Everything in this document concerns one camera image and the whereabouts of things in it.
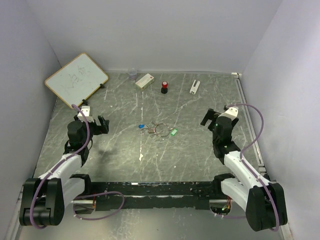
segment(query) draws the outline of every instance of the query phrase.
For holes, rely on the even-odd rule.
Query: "gray marble surface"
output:
[[[150,73],[155,81],[144,91],[135,88],[126,73],[109,73],[106,88],[89,99],[93,115],[110,120],[109,134],[93,137],[93,147],[78,173],[89,174],[92,181],[156,182],[211,181],[229,169],[215,158],[212,133],[200,122],[207,110],[223,111],[226,104],[240,103],[238,86],[231,74]],[[201,82],[195,95],[189,93],[194,80]],[[162,81],[168,93],[161,93]],[[48,133],[35,170],[35,176],[57,163],[68,140],[67,125],[76,112],[57,100]],[[233,139],[242,148],[252,139],[239,110],[239,122]],[[175,136],[158,137],[139,124],[152,121],[178,129]],[[245,153],[258,167],[253,148]]]
[[[79,171],[93,181],[211,181],[229,170],[215,158],[212,134],[200,125],[208,108],[222,111],[225,104],[241,100],[230,74],[152,73],[155,82],[143,93],[124,73],[110,73],[105,89],[89,99],[95,116],[110,120],[110,132],[94,136],[88,161]],[[196,95],[189,93],[194,79],[201,84]],[[168,81],[168,93],[160,92],[161,82]],[[52,167],[64,151],[67,125],[75,111],[58,100],[52,115],[35,175]],[[178,128],[178,134],[160,138],[140,135],[138,125],[151,121]],[[242,148],[251,141],[244,111],[233,131]],[[253,149],[246,158],[257,168]],[[109,212],[94,212],[89,218]],[[243,210],[232,205],[232,216]],[[38,230],[22,227],[19,240],[280,240],[279,232],[254,232],[245,219],[219,219],[210,210],[192,208],[123,209],[113,217],[99,221],[81,221],[66,208],[59,226]]]

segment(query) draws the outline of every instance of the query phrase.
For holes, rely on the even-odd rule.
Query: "green key tag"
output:
[[[176,135],[177,134],[177,132],[178,132],[178,129],[173,129],[172,131],[171,131],[171,136],[174,136],[174,135]]]

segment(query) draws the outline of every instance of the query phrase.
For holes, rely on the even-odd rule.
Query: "whiteboard wooden frame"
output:
[[[85,52],[80,53],[76,58],[74,58],[73,60],[71,60],[70,62],[68,62],[65,66],[63,66],[59,71],[57,71],[55,74],[53,74],[52,76],[50,76],[49,78],[47,78],[44,81],[44,84],[55,94],[58,96],[58,98],[60,98],[67,106],[69,106],[71,109],[73,109],[73,107],[71,105],[69,105],[56,91],[54,91],[48,84],[47,81],[49,79],[51,79],[52,77],[54,77],[56,74],[58,74],[61,70],[63,70],[65,67],[67,67],[69,64],[71,64],[74,60],[76,60],[77,58],[79,58],[82,55],[86,55],[106,76],[106,80],[104,82],[102,82],[102,84],[105,84],[108,80],[109,80],[109,76],[95,63],[95,61],[92,60],[91,57],[88,56],[88,54],[86,54]],[[98,89],[100,88],[100,86],[98,86],[95,90],[93,90],[92,93],[90,93],[86,98],[84,98],[84,100],[87,100],[93,93],[95,93]]]

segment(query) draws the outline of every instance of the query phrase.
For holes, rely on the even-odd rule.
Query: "small white box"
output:
[[[135,83],[135,85],[141,89],[144,90],[146,87],[148,87],[150,84],[152,84],[155,81],[155,78],[151,76],[149,73],[144,75],[139,81]]]

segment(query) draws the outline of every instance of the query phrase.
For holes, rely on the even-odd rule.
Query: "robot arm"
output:
[[[212,132],[214,155],[235,175],[218,175],[215,181],[220,183],[222,193],[232,198],[245,211],[246,219],[254,231],[276,226],[275,212],[261,183],[263,182],[275,202],[279,224],[284,225],[288,222],[288,217],[283,188],[279,183],[271,183],[264,178],[244,156],[241,159],[240,149],[232,141],[232,130],[239,121],[237,116],[236,107],[230,107],[223,113],[210,108],[201,122],[204,126],[211,120],[208,129]]]
[[[89,139],[92,141],[93,135],[107,134],[109,132],[109,120],[98,116],[100,125],[92,117],[92,109],[83,106],[84,113],[90,130]],[[67,126],[69,140],[64,145],[63,159],[67,159],[75,151],[79,150],[87,139],[87,127],[81,113],[74,117],[74,121]],[[56,226],[63,216],[65,208],[73,199],[81,194],[91,192],[91,181],[89,175],[74,174],[87,161],[89,149],[86,146],[78,154],[63,162],[54,172],[53,166],[45,174],[38,178],[29,178],[23,185],[23,194],[19,213],[19,221],[23,226],[30,226],[30,206],[42,179],[48,173],[51,175],[45,180],[34,205],[33,218],[39,226]]]

